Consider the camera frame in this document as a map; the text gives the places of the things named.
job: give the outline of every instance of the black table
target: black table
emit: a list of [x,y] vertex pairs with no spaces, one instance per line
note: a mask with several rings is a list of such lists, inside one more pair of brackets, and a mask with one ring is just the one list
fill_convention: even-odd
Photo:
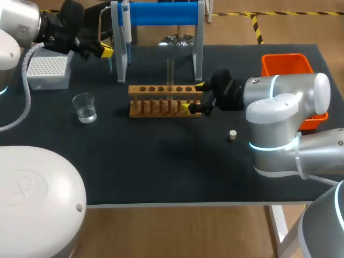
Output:
[[[329,119],[317,131],[343,127],[343,99],[316,45],[205,46],[203,79],[228,68],[236,78],[261,74],[261,56],[307,56],[314,72],[328,75],[332,89]],[[166,60],[175,60],[175,85],[194,84],[191,49],[138,47],[133,50],[127,84],[165,84]],[[329,186],[298,176],[266,178],[253,169],[245,112],[214,110],[211,117],[130,119],[127,84],[117,84],[108,61],[74,56],[68,90],[32,92],[25,121],[0,136],[0,145],[52,150],[80,172],[89,205],[157,203],[306,202]],[[7,124],[24,108],[19,73],[1,100],[0,120]],[[71,100],[80,92],[95,97],[98,118],[78,122]],[[226,142],[229,130],[238,132]],[[341,180],[344,176],[327,176]]]

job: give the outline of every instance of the orange plastic bin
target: orange plastic bin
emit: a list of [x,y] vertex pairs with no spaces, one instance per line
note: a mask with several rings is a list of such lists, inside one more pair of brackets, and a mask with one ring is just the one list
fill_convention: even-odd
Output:
[[[262,63],[262,76],[313,73],[313,69],[307,58],[300,53],[264,55],[262,57]],[[314,130],[321,122],[326,121],[327,118],[327,112],[312,116],[305,120],[299,130]]]

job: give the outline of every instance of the metal stand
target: metal stand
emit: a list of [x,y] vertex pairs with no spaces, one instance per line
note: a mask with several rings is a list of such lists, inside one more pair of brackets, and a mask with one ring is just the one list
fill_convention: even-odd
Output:
[[290,231],[288,231],[288,228],[286,227],[281,205],[269,206],[269,212],[272,219],[274,234],[277,243],[277,257],[291,258],[296,250],[301,247],[301,250],[304,253],[304,257],[311,258],[302,232],[304,212],[294,223]]
[[[195,37],[193,38],[191,36],[185,37],[184,26],[180,25],[181,23],[169,24],[169,25],[178,25],[179,27],[178,35],[180,35],[180,37],[171,39],[171,41],[176,40],[176,42],[179,42],[179,44],[176,44],[176,45],[192,45],[192,42],[193,42],[192,59],[193,59],[193,70],[195,73],[195,82],[201,82],[202,81],[203,44],[204,44],[204,13],[205,13],[204,0],[198,1],[197,6],[198,6],[198,17],[197,17],[197,25],[195,25]],[[117,81],[119,83],[124,83],[128,58],[127,58],[127,49],[125,45],[123,27],[120,25],[118,10],[119,10],[118,2],[111,1],[111,18],[112,18],[112,29],[113,29],[114,53],[116,57],[116,67],[117,67],[117,78],[118,78]],[[144,24],[144,23],[133,24],[132,23],[132,25],[136,25],[136,26],[146,25],[147,26],[147,25],[152,25],[152,24]]]
[[283,241],[278,245],[277,255],[279,258],[290,258],[296,252],[297,248],[299,248],[298,228],[299,219],[292,226]]
[[195,28],[195,40],[193,43],[193,69],[195,72],[195,82],[202,82],[202,63],[204,45],[204,1],[198,1],[198,24]]
[[178,26],[178,33],[167,36],[158,44],[159,46],[192,46],[194,44],[194,37],[184,34],[184,26]]
[[113,30],[114,54],[116,57],[117,82],[125,83],[128,56],[125,45],[123,27],[119,26],[117,1],[111,1],[111,19]]
[[208,12],[208,23],[211,23],[211,18],[213,16],[213,5],[214,0],[205,0],[206,10]]

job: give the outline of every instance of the metal rod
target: metal rod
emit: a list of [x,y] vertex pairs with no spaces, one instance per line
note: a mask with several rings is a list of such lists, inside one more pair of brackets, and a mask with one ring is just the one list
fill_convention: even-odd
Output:
[[101,41],[101,35],[102,35],[102,15],[103,12],[107,9],[111,8],[111,6],[105,7],[99,14],[99,22],[98,22],[98,41]]

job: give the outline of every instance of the table leg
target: table leg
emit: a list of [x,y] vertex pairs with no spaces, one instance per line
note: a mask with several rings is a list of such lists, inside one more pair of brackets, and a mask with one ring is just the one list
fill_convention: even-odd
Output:
[[274,228],[276,243],[279,245],[288,234],[288,228],[286,227],[282,206],[271,205],[269,206],[269,212]]
[[285,236],[281,244],[277,247],[278,258],[290,258],[299,248],[299,238],[298,238],[298,228],[299,228],[298,219],[288,234]]

